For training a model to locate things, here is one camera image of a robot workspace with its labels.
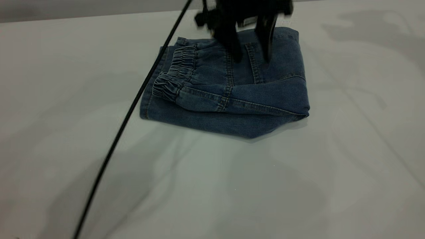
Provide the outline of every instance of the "blue denim pants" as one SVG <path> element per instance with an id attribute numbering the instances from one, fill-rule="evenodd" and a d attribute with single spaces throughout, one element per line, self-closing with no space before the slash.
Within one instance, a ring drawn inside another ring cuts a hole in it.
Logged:
<path id="1" fill-rule="evenodd" d="M 140 117 L 247 138 L 307 117 L 298 32 L 275 29 L 269 64 L 253 30 L 238 35 L 240 63 L 213 39 L 178 38 L 143 93 Z"/>

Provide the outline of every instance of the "table surface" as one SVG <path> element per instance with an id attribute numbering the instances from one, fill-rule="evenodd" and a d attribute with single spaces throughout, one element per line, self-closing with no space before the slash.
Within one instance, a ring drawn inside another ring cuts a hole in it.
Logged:
<path id="1" fill-rule="evenodd" d="M 246 140 L 136 110 L 82 239 L 425 238 L 425 2 L 297 3 L 310 117 Z M 177 36 L 208 38 L 189 11 Z M 70 238 L 179 12 L 0 24 L 0 238 Z"/>

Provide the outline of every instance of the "black cable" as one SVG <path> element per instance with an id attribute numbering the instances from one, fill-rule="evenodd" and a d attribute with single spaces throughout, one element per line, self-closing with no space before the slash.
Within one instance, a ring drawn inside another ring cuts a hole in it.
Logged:
<path id="1" fill-rule="evenodd" d="M 102 166 L 100 167 L 100 170 L 97 174 L 96 180 L 94 181 L 93 187 L 90 191 L 87 202 L 85 204 L 84 211 L 83 211 L 83 213 L 82 213 L 82 215 L 79 219 L 77 228 L 75 229 L 75 232 L 74 232 L 74 236 L 72 237 L 73 239 L 78 239 L 80 234 L 81 234 L 82 227 L 83 227 L 84 222 L 87 218 L 88 211 L 90 210 L 91 203 L 93 202 L 94 195 L 96 194 L 97 188 L 99 186 L 100 180 L 102 179 L 103 173 L 105 172 L 106 166 L 108 165 L 110 158 L 112 157 L 112 154 L 115 151 L 115 148 L 118 144 L 118 141 L 121 138 L 121 135 L 124 132 L 124 129 L 125 129 L 127 123 L 128 123 L 128 120 L 130 119 L 130 116 L 133 113 L 134 108 L 136 107 L 137 103 L 139 102 L 139 99 L 142 96 L 142 93 L 145 90 L 146 85 L 149 82 L 149 79 L 152 77 L 156 67 L 158 66 L 162 56 L 165 53 L 165 50 L 168 47 L 168 44 L 171 41 L 171 38 L 174 35 L 174 32 L 176 31 L 178 25 L 180 24 L 184 14 L 187 11 L 187 8 L 189 7 L 191 2 L 192 2 L 192 0 L 187 0 L 186 5 L 184 6 L 183 10 L 181 11 L 179 17 L 176 20 L 176 23 L 173 26 L 173 29 L 171 29 L 171 32 L 168 35 L 167 40 L 165 40 L 164 46 L 161 48 L 161 50 L 158 54 L 158 57 L 155 60 L 155 63 L 152 65 L 152 68 L 150 69 L 150 71 L 147 74 L 142 86 L 140 87 L 139 91 L 137 92 L 137 95 L 134 98 L 133 103 L 131 103 L 130 109 L 128 110 L 127 114 L 125 115 L 124 121 L 122 122 L 121 126 L 119 127 L 118 133 L 116 134 L 115 139 L 113 140 L 113 143 L 109 148 L 108 154 L 106 155 L 105 160 L 103 161 Z"/>

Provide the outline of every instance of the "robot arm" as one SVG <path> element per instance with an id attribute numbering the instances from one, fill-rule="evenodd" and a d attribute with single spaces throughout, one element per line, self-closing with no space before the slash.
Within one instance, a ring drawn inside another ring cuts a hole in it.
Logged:
<path id="1" fill-rule="evenodd" d="M 243 27 L 254 23 L 255 33 L 263 49 L 264 59 L 270 62 L 273 31 L 279 13 L 291 15 L 294 8 L 292 0 L 216 0 L 213 10 L 204 10 L 195 16 L 198 26 L 207 25 L 213 37 L 231 53 L 235 62 L 242 59 L 242 50 L 236 34 L 236 24 Z"/>

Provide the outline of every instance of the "back pocket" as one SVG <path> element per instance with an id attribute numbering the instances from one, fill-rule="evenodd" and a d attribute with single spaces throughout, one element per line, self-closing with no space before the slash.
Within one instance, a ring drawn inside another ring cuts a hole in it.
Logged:
<path id="1" fill-rule="evenodd" d="M 255 84 L 285 80 L 294 76 L 305 79 L 303 56 L 296 37 L 275 35 L 270 63 L 264 60 L 260 43 L 245 43 L 245 47 Z"/>

